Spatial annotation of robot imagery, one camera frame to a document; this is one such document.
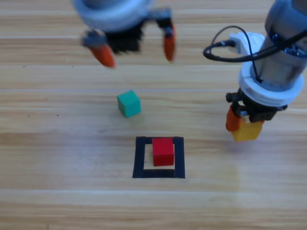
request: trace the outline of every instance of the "black cable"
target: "black cable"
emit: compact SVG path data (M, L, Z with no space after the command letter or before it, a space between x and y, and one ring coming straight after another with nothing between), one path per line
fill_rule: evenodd
M271 56L273 54L276 54L282 50L284 50L286 47L293 45L295 42L301 40L302 38L307 36L307 30L304 30L302 32L300 32L299 34L285 40L284 42L281 42L280 44L276 45L276 46L271 46L269 48L266 48L264 50L260 50L257 53L251 54L251 55L247 55L244 57L237 57L237 58L226 58L226 57L219 57L219 56L215 56L211 53L211 50L215 47L221 47L222 45L219 43L216 44L212 44L211 46L208 46L207 48L204 49L203 51L203 55L210 60L215 60L215 61L222 61L222 62L232 62L232 63L238 63L238 62L247 62L247 61L256 61L259 59L263 59L266 58L268 56ZM228 44L227 46L232 46L234 47L235 42L232 40L227 40L224 41L222 43L224 44Z
M227 26L227 27L225 27L224 29L222 29L220 32L218 32L218 33L215 35L215 37L213 38L213 40L212 40L212 42L211 42L211 45L214 44L216 38L217 38L224 30L227 30L227 29L230 29L230 28L236 28L236 29L238 29L238 30L240 30L240 31L242 31L242 32L244 33L244 35L245 35L245 37L246 37L246 39L247 39L247 41L248 41L249 52L250 52L250 54L252 55L253 52L252 52L252 49L251 49L251 44L250 44L250 40L249 40L248 34L246 33L246 31L245 31L244 29L242 29L241 27L236 26L236 25ZM254 71L255 71L256 80L259 81L259 82L261 82L261 79L260 79L260 77L258 76L258 72L257 72L257 68L256 68L255 61L254 61L254 60L252 61L252 64L253 64L253 69L254 69Z

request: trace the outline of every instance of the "table surface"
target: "table surface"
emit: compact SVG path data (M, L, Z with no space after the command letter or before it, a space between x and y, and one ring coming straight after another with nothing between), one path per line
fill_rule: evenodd
M70 1L1 0L0 229L307 229L307 91L256 141L236 143L225 94L240 63L202 56L225 26L264 34L272 3L159 1L174 12L176 61L152 24L142 54L112 70L80 46ZM127 90L142 103L129 119L117 105ZM137 136L183 137L186 178L133 179Z

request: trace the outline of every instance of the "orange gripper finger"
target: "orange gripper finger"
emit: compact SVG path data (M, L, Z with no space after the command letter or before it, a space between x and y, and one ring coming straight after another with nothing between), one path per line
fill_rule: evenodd
M227 113L226 129L229 132L236 131L240 127L241 118L236 116L230 107Z
M164 54L167 61L172 62L176 51L176 34L173 25L171 26L174 34L170 37L164 37Z
M89 48L94 57L103 65L109 68L115 68L115 61L109 46L103 45L99 48Z

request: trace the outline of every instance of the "green cube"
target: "green cube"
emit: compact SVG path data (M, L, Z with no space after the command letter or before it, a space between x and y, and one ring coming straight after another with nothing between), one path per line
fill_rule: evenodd
M133 90L117 96L118 107L125 117L131 117L141 112L141 101Z

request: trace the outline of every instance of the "white ring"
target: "white ring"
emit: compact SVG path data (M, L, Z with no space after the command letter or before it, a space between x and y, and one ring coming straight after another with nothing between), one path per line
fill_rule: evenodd
M304 77L296 80L292 88L283 92L269 91L259 86L250 76L252 63L242 65L239 73L239 85L243 93L253 101L266 106L279 107L290 104L301 93L304 87Z
M140 23L150 10L152 0L125 0L116 7L90 9L82 0L73 0L81 20L91 29L123 31Z

